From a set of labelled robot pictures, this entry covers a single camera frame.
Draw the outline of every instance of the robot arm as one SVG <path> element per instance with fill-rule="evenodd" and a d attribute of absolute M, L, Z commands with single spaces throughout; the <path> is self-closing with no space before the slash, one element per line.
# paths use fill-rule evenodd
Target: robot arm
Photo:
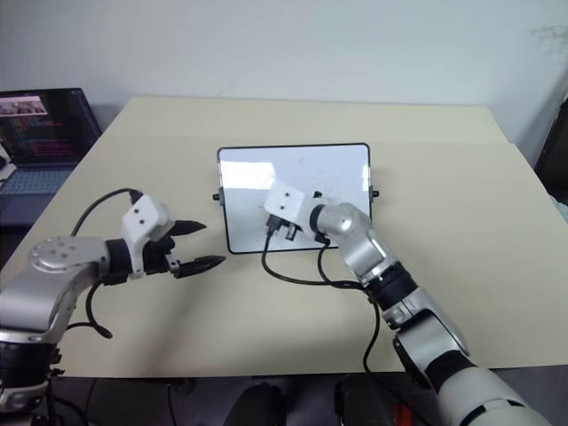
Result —
<path fill-rule="evenodd" d="M 432 388 L 447 426 L 549 426 L 497 375 L 475 366 L 465 339 L 384 243 L 370 218 L 349 203 L 328 204 L 275 181 L 264 208 L 284 224 L 329 238 L 383 318 L 414 381 Z"/>
<path fill-rule="evenodd" d="M 57 344 L 67 330 L 77 297 L 88 287 L 115 285 L 145 274 L 183 278 L 225 260 L 205 256 L 181 263 L 171 237 L 204 228 L 174 221 L 167 208 L 139 194 L 122 218 L 122 238 L 56 237 L 36 244 L 25 268 L 0 291 L 0 414 L 29 413 L 42 401 Z"/>

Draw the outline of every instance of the black wire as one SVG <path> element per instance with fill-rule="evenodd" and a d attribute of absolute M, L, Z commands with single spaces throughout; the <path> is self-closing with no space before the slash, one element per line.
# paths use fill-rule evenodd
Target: black wire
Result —
<path fill-rule="evenodd" d="M 339 280 L 339 281 L 334 281 L 331 280 L 326 273 L 323 270 L 323 264 L 322 264 L 322 260 L 323 260 L 323 254 L 325 253 L 325 251 L 329 248 L 329 240 L 326 240 L 326 242 L 324 242 L 324 245 L 319 249 L 318 252 L 318 272 L 319 272 L 319 276 L 330 286 L 333 286 L 335 288 L 353 288 L 353 289 L 357 289 L 357 290 L 363 290 L 363 286 L 361 286 L 361 284 L 358 281 L 349 281 L 349 280 Z"/>
<path fill-rule="evenodd" d="M 47 388 L 45 389 L 45 405 L 47 405 L 48 424 L 50 426 L 57 426 L 57 413 L 55 412 L 55 401 L 53 400 L 51 378 L 47 379 Z"/>
<path fill-rule="evenodd" d="M 91 387 L 89 388 L 89 393 L 87 394 L 87 399 L 85 399 L 85 407 L 84 407 L 84 410 L 83 410 L 84 413 L 85 413 L 85 416 L 88 415 L 88 413 L 89 413 L 89 404 L 91 403 L 91 396 L 92 396 L 92 392 L 95 389 L 95 384 L 97 384 L 97 377 L 92 379 Z"/>
<path fill-rule="evenodd" d="M 81 408 L 79 408 L 79 406 L 77 406 L 76 404 L 74 404 L 71 401 L 67 401 L 66 399 L 63 399 L 63 398 L 57 397 L 57 396 L 53 396 L 53 400 L 55 402 L 60 403 L 63 406 L 70 408 L 71 410 L 73 410 L 75 412 L 75 414 L 77 414 L 77 416 L 81 419 L 81 422 L 83 423 L 83 425 L 89 426 L 89 421 L 87 420 L 87 416 L 85 415 L 83 410 Z"/>
<path fill-rule="evenodd" d="M 168 408 L 170 409 L 171 424 L 173 424 L 173 426 L 178 426 L 176 415 L 174 414 L 174 407 L 171 403 L 171 384 L 168 385 Z"/>
<path fill-rule="evenodd" d="M 373 372 L 369 368 L 368 361 L 369 355 L 371 354 L 373 346 L 375 346 L 376 339 L 379 336 L 379 332 L 381 331 L 381 313 L 379 312 L 379 306 L 376 304 L 376 302 L 371 302 L 371 304 L 373 305 L 373 311 L 375 312 L 375 329 L 373 330 L 371 340 L 369 341 L 369 344 L 365 349 L 365 355 L 363 355 L 363 369 L 368 375 L 371 375 L 375 379 Z"/>
<path fill-rule="evenodd" d="M 323 265 L 322 265 L 322 258 L 323 258 L 323 254 L 325 253 L 326 249 L 329 247 L 329 241 L 326 241 L 323 245 L 323 247 L 319 250 L 318 253 L 318 271 L 319 271 L 319 275 L 321 276 L 321 278 L 328 283 L 338 283 L 338 282 L 343 282 L 343 283 L 349 283 L 352 285 L 352 287 L 347 287 L 347 288 L 358 288 L 362 291 L 364 291 L 363 287 L 357 282 L 357 281 L 331 281 L 329 279 L 329 277 L 326 275 L 325 271 L 323 270 Z M 375 301 L 370 301 L 371 305 L 373 306 L 373 312 L 375 313 L 375 329 L 373 330 L 373 335 L 371 335 L 371 340 L 369 341 L 367 348 L 365 349 L 365 354 L 363 355 L 363 369 L 365 370 L 365 372 L 383 389 L 385 389 L 387 392 L 389 392 L 400 404 L 402 404 L 403 406 L 405 406 L 406 408 L 408 408 L 408 410 L 413 413 L 413 415 L 420 420 L 425 426 L 431 426 L 430 422 L 427 422 L 426 419 L 424 417 L 422 417 L 420 414 L 418 414 L 417 412 L 415 412 L 408 404 L 407 402 L 404 400 L 404 398 L 402 398 L 402 396 L 396 392 L 395 390 L 393 390 L 391 387 L 387 386 L 385 383 L 383 383 L 382 381 L 379 380 L 379 378 L 375 375 L 375 373 L 373 373 L 373 371 L 371 370 L 371 368 L 368 365 L 368 360 L 369 360 L 369 356 L 371 354 L 371 351 L 373 350 L 373 348 L 375 347 L 376 344 L 376 340 L 379 336 L 379 333 L 381 331 L 381 313 L 379 312 L 379 306 L 377 305 L 377 303 Z"/>
<path fill-rule="evenodd" d="M 79 229 L 81 229 L 81 226 L 83 226 L 83 223 L 85 221 L 85 219 L 87 218 L 87 216 L 103 201 L 108 200 L 109 198 L 114 197 L 115 195 L 118 195 L 119 193 L 129 193 L 130 191 L 134 191 L 137 192 L 136 189 L 132 189 L 132 188 L 121 188 L 121 189 L 117 189 L 115 191 L 112 191 L 111 193 L 108 193 L 106 195 L 103 195 L 102 197 L 100 197 L 99 199 L 95 200 L 81 215 L 81 217 L 79 217 L 79 220 L 77 220 L 77 223 L 75 224 L 75 226 L 73 227 L 73 231 L 71 231 L 71 236 L 75 237 L 77 235 L 77 233 L 79 232 Z"/>
<path fill-rule="evenodd" d="M 281 273 L 277 273 L 277 272 L 273 271 L 270 268 L 270 266 L 268 266 L 268 264 L 266 263 L 266 254 L 268 253 L 268 246 L 270 245 L 270 240 L 272 238 L 272 234 L 273 234 L 272 231 L 269 231 L 266 234 L 266 242 L 264 243 L 263 255 L 260 258 L 260 262 L 261 262 L 265 271 L 270 273 L 274 278 L 277 278 L 279 280 L 283 280 L 283 281 L 286 281 L 286 282 L 291 282 L 293 284 L 304 284 L 305 286 L 326 286 L 326 285 L 328 285 L 328 283 L 325 282 L 325 281 L 299 280 L 299 279 L 296 279 L 296 278 L 287 277 L 286 275 L 282 275 Z"/>
<path fill-rule="evenodd" d="M 89 294 L 87 294 L 87 298 L 85 300 L 85 311 L 87 312 L 88 322 L 76 322 L 74 324 L 69 324 L 67 326 L 67 330 L 77 327 L 91 327 L 106 339 L 113 338 L 113 334 L 107 328 L 101 326 L 92 313 L 92 298 L 101 285 L 102 281 L 96 282 L 95 285 L 89 289 Z"/>
<path fill-rule="evenodd" d="M 400 395 L 397 391 L 393 390 L 390 386 L 387 386 L 385 382 L 381 381 L 376 374 L 369 368 L 368 360 L 373 347 L 375 346 L 376 339 L 379 336 L 379 332 L 381 331 L 381 313 L 379 312 L 379 307 L 377 306 L 376 302 L 371 302 L 373 305 L 373 311 L 375 312 L 375 330 L 373 331 L 373 335 L 371 336 L 371 340 L 365 349 L 365 354 L 363 355 L 363 369 L 365 373 L 367 373 L 378 385 L 380 388 L 385 389 L 389 392 L 398 402 L 402 404 L 418 419 L 420 420 L 425 426 L 432 426 L 432 423 L 427 422 L 426 419 L 418 414 L 418 412 L 414 411 L 412 407 L 408 405 L 405 399 Z"/>

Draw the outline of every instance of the beige tabletop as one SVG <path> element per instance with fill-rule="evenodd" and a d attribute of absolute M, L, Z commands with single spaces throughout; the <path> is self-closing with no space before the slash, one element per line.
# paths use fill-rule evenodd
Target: beige tabletop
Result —
<path fill-rule="evenodd" d="M 41 239 L 69 233 L 103 193 L 133 186 L 208 228 L 179 238 L 182 260 L 218 268 L 102 288 L 93 309 L 110 341 L 66 333 L 68 375 L 276 375 L 360 371 L 373 331 L 366 298 L 268 276 L 259 255 L 231 255 L 217 191 L 220 146 L 366 142 L 381 190 L 374 222 L 416 281 L 487 367 L 568 363 L 568 226 L 490 112 L 476 106 L 381 106 L 221 99 L 133 99 L 91 149 L 2 271 Z M 100 206 L 82 235 L 117 238 L 127 197 Z M 317 278 L 314 252 L 269 255 L 274 269 Z M 350 278 L 336 250 L 329 275 Z M 84 319 L 82 295 L 74 320 Z M 383 330 L 375 370 L 400 370 Z"/>

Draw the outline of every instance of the laptop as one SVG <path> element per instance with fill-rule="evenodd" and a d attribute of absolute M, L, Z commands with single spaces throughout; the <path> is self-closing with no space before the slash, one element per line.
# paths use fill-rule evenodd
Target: laptop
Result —
<path fill-rule="evenodd" d="M 100 135 L 82 89 L 0 91 L 0 143 L 16 166 L 0 225 L 31 226 Z"/>

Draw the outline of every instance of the whiteboard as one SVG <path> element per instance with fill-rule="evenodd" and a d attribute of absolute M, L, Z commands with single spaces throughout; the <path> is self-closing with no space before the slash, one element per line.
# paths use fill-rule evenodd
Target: whiteboard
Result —
<path fill-rule="evenodd" d="M 319 191 L 331 203 L 350 202 L 371 215 L 371 167 L 366 144 L 224 147 L 217 151 L 227 246 L 234 254 L 262 252 L 264 201 L 272 181 L 306 193 Z M 321 243 L 287 228 L 272 237 L 269 251 L 319 249 Z"/>

